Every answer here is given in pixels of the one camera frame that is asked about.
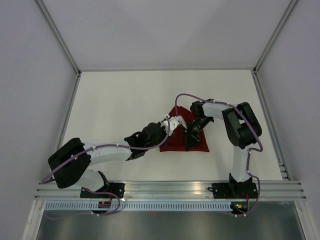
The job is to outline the red cloth napkin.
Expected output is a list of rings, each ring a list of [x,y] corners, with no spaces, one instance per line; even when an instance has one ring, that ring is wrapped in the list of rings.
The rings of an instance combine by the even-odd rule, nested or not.
[[[189,125],[196,119],[196,116],[188,109],[178,106],[177,107],[178,115],[182,116],[185,122]],[[183,126],[180,125],[175,131],[174,134],[167,141],[166,145],[159,147],[160,152],[185,152],[186,151],[186,139],[183,135]],[[194,152],[209,152],[209,147],[206,142],[206,137],[204,131],[201,131],[199,134],[200,140],[198,144],[190,149]]]

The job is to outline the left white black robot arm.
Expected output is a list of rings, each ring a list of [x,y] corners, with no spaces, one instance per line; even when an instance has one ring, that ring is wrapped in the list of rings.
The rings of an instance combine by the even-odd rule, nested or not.
[[[176,127],[172,120],[151,122],[121,141],[101,145],[72,138],[49,157],[51,173],[42,180],[42,184],[55,182],[60,189],[76,185],[91,191],[98,198],[104,198],[109,193],[108,180],[103,172],[93,171],[90,166],[141,158],[147,151],[164,145]]]

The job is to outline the right robot arm base mount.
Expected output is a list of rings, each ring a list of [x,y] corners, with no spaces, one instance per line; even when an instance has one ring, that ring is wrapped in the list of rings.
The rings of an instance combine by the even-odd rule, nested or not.
[[[256,199],[258,189],[255,183],[213,183],[207,188],[214,199]]]

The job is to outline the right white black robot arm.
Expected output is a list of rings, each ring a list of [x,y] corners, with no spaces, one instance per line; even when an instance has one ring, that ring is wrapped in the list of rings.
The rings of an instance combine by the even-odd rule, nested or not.
[[[247,102],[236,106],[214,102],[212,99],[195,101],[190,107],[195,115],[195,120],[183,129],[185,150],[190,151],[196,147],[200,140],[200,133],[215,119],[222,120],[226,129],[228,140],[233,145],[233,165],[225,187],[212,185],[212,191],[219,189],[226,191],[234,198],[243,197],[245,194],[257,193],[256,185],[250,174],[251,151],[262,152],[263,147],[259,137],[262,128]]]

